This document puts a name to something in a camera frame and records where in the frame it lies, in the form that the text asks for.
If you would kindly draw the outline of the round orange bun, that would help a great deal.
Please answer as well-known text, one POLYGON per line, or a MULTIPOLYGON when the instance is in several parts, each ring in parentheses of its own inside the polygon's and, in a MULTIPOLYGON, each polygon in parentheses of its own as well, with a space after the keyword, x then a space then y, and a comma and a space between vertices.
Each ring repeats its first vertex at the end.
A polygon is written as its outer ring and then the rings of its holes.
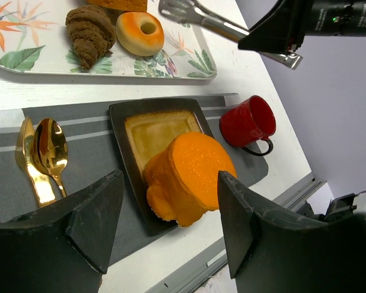
POLYGON ((158 218, 189 227, 219 208, 220 171, 237 174, 219 142, 201 132, 181 134, 147 163, 147 202, 158 218))

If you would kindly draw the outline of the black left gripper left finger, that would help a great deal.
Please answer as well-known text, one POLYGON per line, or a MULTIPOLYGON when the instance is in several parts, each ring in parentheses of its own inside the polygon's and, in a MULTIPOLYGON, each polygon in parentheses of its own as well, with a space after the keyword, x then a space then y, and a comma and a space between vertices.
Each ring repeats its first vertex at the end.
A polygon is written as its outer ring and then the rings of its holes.
POLYGON ((115 170, 36 211, 0 223, 0 292, 98 292, 123 203, 115 170))

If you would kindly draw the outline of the sliced bread loaf piece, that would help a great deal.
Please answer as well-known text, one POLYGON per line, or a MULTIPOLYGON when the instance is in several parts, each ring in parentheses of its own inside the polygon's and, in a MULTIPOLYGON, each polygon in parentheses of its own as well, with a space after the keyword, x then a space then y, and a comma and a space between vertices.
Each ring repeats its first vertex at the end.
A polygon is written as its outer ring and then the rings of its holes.
POLYGON ((89 4, 125 12, 147 12, 147 0, 87 0, 89 4))

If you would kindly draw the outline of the black square plate, tan centre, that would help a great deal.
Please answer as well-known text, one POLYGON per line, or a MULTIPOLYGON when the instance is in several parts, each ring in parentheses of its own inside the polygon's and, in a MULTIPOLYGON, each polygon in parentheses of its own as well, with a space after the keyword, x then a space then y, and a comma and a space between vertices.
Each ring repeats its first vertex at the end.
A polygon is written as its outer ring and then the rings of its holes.
POLYGON ((149 160, 164 151, 178 135, 195 131, 212 136, 199 103, 192 98, 120 101, 109 106, 109 117, 126 176, 149 234, 175 228, 175 222, 163 221, 149 207, 143 171, 149 160))

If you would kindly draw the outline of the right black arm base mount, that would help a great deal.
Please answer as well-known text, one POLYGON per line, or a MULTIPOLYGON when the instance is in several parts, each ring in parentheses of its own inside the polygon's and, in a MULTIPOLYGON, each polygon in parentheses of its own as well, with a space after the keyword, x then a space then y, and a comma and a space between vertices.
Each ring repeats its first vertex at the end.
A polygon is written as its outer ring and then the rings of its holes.
POLYGON ((354 200, 362 194, 366 194, 366 190, 359 192, 358 194, 352 193, 331 200, 324 214, 314 214, 312 206, 306 201, 302 207, 296 211, 296 213, 320 222, 330 223, 353 214, 357 209, 357 205, 354 204, 354 200))

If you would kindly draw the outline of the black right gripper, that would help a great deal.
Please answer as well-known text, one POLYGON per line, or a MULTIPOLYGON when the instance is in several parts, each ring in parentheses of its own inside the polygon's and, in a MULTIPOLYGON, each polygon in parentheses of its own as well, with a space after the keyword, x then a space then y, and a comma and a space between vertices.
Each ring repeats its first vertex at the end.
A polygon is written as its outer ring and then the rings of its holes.
POLYGON ((306 35, 366 37, 366 1, 277 1, 238 48, 286 54, 300 48, 306 35))

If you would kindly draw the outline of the silver metal tongs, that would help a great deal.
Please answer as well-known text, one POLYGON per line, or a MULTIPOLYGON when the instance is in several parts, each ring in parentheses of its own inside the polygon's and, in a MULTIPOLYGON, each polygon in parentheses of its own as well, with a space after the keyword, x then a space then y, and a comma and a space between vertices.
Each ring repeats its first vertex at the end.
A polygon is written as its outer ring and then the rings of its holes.
POLYGON ((161 0, 159 13, 175 23, 194 24, 238 43, 249 30, 204 7, 198 1, 161 0))

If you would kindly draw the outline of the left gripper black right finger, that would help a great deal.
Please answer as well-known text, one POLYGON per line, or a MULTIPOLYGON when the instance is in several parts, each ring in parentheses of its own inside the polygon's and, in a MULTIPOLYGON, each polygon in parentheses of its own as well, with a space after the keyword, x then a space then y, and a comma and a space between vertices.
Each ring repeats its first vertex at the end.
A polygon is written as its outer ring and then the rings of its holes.
POLYGON ((260 238, 237 275, 229 267, 239 292, 366 292, 366 213, 325 223, 257 193, 245 203, 260 238))

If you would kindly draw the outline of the floral leaf-pattern serving tray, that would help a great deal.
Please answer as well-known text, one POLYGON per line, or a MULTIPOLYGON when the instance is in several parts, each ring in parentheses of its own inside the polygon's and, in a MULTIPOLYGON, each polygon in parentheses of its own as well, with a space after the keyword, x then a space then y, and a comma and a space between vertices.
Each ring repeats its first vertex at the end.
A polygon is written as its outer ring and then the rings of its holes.
POLYGON ((161 19, 165 43, 151 57, 119 43, 90 70, 80 65, 66 34, 67 13, 85 1, 0 1, 0 68, 27 74, 213 79, 215 61, 201 29, 161 19))

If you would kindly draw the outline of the gold spoon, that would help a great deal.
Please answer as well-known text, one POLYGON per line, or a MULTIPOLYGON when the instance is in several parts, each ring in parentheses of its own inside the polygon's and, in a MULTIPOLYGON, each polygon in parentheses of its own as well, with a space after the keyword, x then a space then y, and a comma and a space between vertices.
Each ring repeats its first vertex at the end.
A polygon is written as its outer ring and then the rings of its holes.
POLYGON ((68 145, 61 126, 52 118, 42 119, 34 131, 32 158, 36 168, 50 176, 62 197, 67 193, 61 175, 68 163, 68 145))

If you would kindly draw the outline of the orange ring bagel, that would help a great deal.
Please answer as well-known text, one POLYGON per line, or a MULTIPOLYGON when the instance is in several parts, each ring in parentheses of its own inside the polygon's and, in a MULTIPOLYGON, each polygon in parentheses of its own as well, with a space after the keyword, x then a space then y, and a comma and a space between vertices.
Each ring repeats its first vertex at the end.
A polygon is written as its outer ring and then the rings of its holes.
POLYGON ((124 12, 117 18, 116 35, 129 53, 149 57, 164 46, 165 36, 160 21, 147 12, 124 12))

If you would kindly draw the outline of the red cup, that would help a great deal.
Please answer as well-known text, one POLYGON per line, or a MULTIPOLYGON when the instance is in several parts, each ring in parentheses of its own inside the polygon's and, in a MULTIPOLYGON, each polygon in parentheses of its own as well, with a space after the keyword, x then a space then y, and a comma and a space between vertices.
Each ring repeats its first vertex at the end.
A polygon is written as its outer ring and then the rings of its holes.
POLYGON ((228 110, 220 118, 219 127, 224 140, 232 147, 258 157, 273 151, 270 137, 276 132, 276 120, 271 107, 260 96, 254 95, 228 110), (267 143, 267 151, 258 153, 247 147, 258 140, 267 143))

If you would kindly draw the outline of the dark brown croissant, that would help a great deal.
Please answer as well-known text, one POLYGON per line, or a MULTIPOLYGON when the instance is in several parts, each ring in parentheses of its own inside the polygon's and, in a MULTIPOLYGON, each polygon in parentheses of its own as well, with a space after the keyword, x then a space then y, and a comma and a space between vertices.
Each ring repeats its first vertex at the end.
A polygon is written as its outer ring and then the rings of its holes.
POLYGON ((83 5, 70 10, 65 20, 66 32, 80 66, 89 70, 115 44, 115 27, 98 5, 83 5))

